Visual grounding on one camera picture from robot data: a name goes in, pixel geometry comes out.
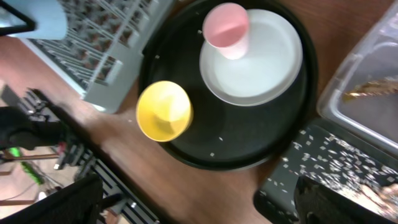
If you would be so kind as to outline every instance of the black tray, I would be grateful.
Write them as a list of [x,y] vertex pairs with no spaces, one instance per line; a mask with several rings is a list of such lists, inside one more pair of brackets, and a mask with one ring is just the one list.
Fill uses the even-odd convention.
[[[297,133],[280,157],[280,163],[255,193],[254,206],[272,223],[292,223],[299,220],[294,204],[294,189],[300,175],[306,175],[325,186],[327,180],[338,177],[338,182],[343,185],[363,183],[365,180],[369,181],[366,185],[379,187],[398,182],[397,171],[398,160],[395,158],[335,123],[315,119]],[[349,172],[362,180],[350,180],[347,178]]]
[[177,139],[160,145],[178,160],[202,169],[231,170],[266,161],[283,150],[315,106],[317,58],[299,20],[277,1],[236,1],[246,9],[266,9],[285,17],[303,43],[303,65],[292,86],[264,105],[239,107],[214,96],[199,70],[201,34],[207,13],[222,1],[196,1],[163,26],[144,50],[139,92],[169,80],[182,86],[193,105],[193,122]]

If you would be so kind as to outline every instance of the clear plastic bin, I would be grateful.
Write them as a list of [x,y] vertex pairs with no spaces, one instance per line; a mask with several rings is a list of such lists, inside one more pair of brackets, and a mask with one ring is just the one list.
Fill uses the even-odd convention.
[[398,2],[340,65],[318,102],[318,112],[398,156],[398,94],[343,102],[345,92],[373,80],[398,81]]

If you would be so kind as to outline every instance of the pink cup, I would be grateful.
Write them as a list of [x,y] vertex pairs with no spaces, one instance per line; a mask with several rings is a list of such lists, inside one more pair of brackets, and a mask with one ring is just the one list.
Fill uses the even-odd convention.
[[203,35],[224,57],[239,59],[249,48],[249,25],[245,8],[235,3],[224,3],[207,14]]

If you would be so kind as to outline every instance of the dish rack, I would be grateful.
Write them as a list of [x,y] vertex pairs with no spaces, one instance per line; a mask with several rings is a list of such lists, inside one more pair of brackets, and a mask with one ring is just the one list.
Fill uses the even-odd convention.
[[142,50],[175,0],[58,0],[63,40],[21,39],[97,110],[115,113],[139,76]]

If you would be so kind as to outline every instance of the yellow cup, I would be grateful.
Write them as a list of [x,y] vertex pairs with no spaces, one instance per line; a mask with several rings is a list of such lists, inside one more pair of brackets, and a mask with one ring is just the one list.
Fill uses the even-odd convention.
[[158,142],[180,136],[193,118],[187,93],[174,82],[160,81],[148,86],[138,99],[137,121],[141,131]]

